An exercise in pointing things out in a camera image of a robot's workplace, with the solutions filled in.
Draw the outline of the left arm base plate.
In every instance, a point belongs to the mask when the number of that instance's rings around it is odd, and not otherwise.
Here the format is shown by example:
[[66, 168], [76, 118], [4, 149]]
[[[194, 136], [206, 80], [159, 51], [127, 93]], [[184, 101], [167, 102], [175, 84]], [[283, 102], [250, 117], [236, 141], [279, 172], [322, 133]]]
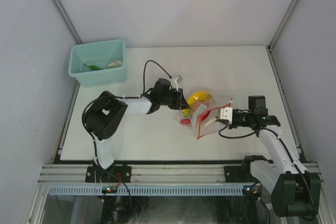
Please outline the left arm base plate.
[[91, 165], [87, 168], [85, 182], [129, 183], [131, 175], [132, 167], [128, 165], [112, 165], [107, 170], [97, 165]]

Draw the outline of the green fake chili pepper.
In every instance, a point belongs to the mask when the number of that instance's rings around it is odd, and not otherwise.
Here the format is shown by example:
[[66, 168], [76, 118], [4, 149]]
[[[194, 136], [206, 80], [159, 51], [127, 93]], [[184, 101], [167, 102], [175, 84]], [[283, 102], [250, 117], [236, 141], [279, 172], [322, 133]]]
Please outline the green fake chili pepper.
[[88, 64], [84, 64], [86, 67], [88, 67], [89, 69], [91, 70], [94, 70], [94, 71], [98, 71], [98, 70], [102, 70], [102, 68], [96, 66], [96, 65], [88, 65]]

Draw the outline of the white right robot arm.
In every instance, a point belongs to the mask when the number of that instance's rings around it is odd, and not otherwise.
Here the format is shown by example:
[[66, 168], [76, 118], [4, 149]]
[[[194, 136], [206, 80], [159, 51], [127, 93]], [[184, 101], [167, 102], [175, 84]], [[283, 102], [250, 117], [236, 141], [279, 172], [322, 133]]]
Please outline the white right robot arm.
[[278, 217], [314, 219], [318, 214], [321, 179], [300, 161], [295, 148], [287, 145], [281, 124], [276, 116], [269, 115], [266, 98], [252, 95], [248, 109], [225, 107], [220, 110], [225, 127], [248, 127], [266, 147], [273, 165], [262, 156], [246, 156], [248, 162], [241, 168], [242, 178], [257, 179], [271, 194], [271, 205]]

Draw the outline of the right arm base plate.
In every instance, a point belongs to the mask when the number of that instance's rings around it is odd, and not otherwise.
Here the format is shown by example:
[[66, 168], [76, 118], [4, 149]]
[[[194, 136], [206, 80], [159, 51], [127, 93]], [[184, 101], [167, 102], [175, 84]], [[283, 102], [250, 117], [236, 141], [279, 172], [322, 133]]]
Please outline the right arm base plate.
[[258, 179], [250, 172], [245, 171], [240, 165], [224, 166], [225, 181], [227, 183], [255, 183]]

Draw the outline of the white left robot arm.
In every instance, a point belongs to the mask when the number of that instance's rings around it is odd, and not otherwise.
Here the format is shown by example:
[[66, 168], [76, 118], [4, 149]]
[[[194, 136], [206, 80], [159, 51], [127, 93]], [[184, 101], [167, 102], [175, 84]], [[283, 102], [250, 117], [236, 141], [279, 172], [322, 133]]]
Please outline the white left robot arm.
[[111, 137], [125, 115], [152, 114], [161, 106], [167, 106], [171, 110], [190, 107], [184, 98], [183, 89], [179, 87], [181, 81], [181, 76], [159, 78], [153, 88], [137, 97], [118, 97], [104, 91], [85, 107], [81, 120], [93, 139], [93, 161], [99, 166], [96, 173], [98, 178], [109, 182], [115, 176], [115, 169], [112, 167], [114, 158]]

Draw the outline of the clear zip top bag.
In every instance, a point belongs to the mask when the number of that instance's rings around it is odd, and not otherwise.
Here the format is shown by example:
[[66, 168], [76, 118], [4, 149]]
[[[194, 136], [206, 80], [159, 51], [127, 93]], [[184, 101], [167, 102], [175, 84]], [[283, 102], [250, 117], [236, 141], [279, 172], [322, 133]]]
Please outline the clear zip top bag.
[[230, 108], [232, 98], [216, 95], [208, 90], [196, 91], [187, 98], [188, 109], [178, 111], [177, 122], [196, 139], [217, 133], [227, 127], [228, 120], [221, 113]]

